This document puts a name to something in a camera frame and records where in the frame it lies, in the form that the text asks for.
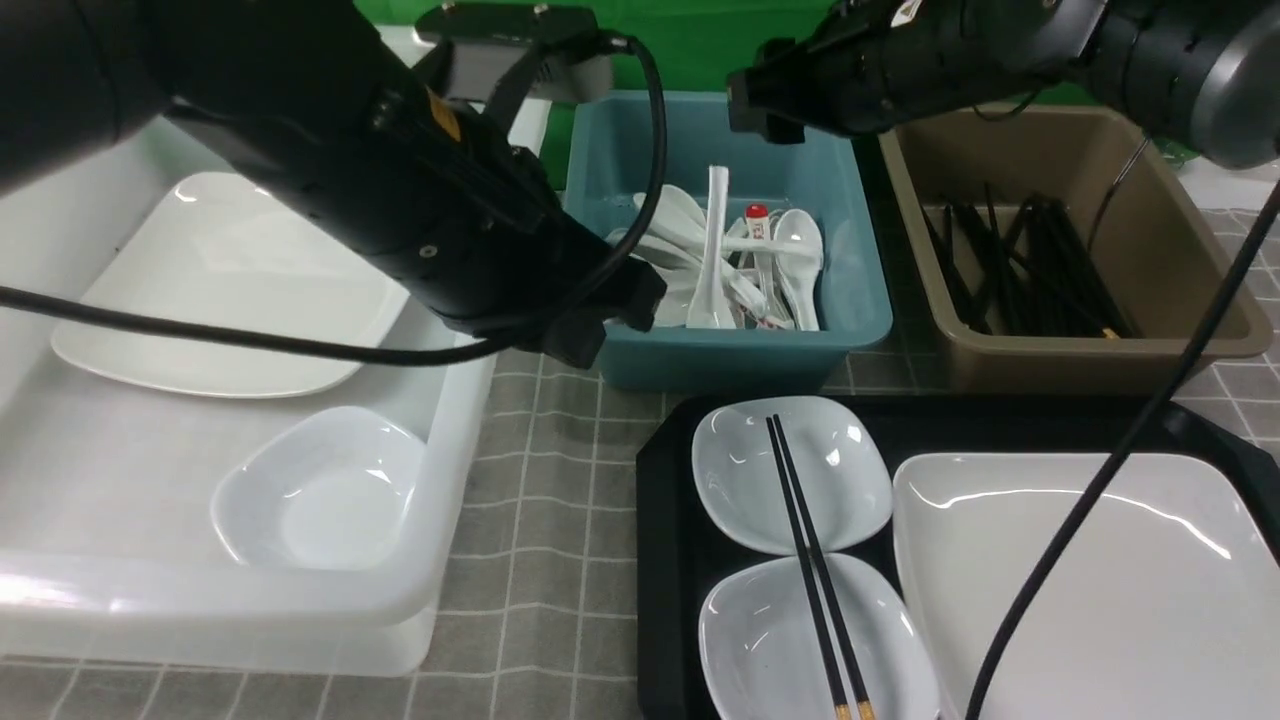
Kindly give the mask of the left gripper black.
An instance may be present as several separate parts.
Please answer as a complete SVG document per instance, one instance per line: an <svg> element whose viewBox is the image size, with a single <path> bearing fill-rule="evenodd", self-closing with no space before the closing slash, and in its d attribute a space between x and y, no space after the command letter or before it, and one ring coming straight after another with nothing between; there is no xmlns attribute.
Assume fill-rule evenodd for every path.
<svg viewBox="0 0 1280 720"><path fill-rule="evenodd" d="M356 348L360 363L444 366L506 348L589 366L617 320L649 331L666 282L556 200L540 160L509 141L524 100L475 104L430 90L374 90L351 126L361 181L385 206L355 237L360 255L471 343Z"/></svg>

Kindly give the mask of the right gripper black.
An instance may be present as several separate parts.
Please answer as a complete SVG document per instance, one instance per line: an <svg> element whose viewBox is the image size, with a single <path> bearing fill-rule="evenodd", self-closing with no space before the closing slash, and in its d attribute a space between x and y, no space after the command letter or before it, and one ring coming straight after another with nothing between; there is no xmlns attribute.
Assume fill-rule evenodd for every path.
<svg viewBox="0 0 1280 720"><path fill-rule="evenodd" d="M1073 1L838 1L727 78L730 128L851 138L1043 88L1073 55Z"/></svg>

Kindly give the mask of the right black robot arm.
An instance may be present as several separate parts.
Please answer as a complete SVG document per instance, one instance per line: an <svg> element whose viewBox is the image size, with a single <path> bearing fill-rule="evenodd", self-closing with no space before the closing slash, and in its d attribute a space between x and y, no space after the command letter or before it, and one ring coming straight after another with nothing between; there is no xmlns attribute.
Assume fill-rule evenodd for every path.
<svg viewBox="0 0 1280 720"><path fill-rule="evenodd" d="M851 138L1076 85L1229 170L1277 158L1275 1L840 1L727 79L730 127Z"/></svg>

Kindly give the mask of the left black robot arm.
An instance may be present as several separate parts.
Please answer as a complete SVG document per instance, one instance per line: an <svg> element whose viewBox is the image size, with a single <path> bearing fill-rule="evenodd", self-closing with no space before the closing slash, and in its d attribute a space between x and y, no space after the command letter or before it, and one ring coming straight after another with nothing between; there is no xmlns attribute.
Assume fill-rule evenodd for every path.
<svg viewBox="0 0 1280 720"><path fill-rule="evenodd" d="M653 328L666 282L634 256L666 179L666 99L640 38L588 6L453 1L407 64L352 1L5 1L3 191L157 117L396 281L471 345L387 350L141 316L6 287L3 306L114 331L383 366L507 348L590 368L605 328ZM508 135L529 97L595 99L613 55L646 78L646 201L608 242ZM605 72L593 77L590 67Z"/></svg>

